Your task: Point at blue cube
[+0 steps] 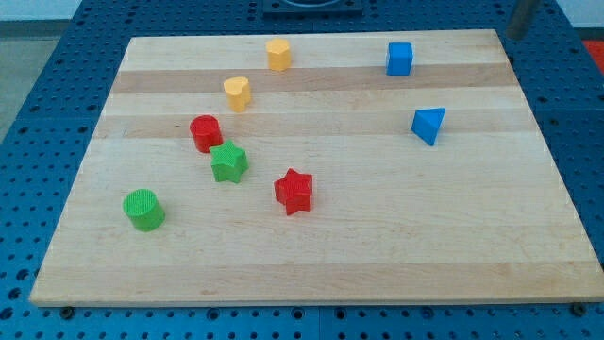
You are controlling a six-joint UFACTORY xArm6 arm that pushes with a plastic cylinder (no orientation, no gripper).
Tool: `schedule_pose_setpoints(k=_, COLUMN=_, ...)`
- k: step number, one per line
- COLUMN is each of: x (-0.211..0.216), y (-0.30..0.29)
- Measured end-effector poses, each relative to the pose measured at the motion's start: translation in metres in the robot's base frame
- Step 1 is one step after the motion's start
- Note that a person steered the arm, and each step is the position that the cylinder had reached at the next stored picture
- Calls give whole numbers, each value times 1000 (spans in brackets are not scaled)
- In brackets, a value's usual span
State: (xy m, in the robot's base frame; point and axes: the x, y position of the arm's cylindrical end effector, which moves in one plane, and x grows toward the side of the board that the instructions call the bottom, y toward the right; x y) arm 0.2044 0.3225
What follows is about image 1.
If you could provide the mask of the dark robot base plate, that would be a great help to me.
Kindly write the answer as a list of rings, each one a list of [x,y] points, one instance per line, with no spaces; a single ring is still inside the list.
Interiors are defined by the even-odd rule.
[[[285,15],[331,15],[363,12],[362,0],[261,0],[264,17]]]

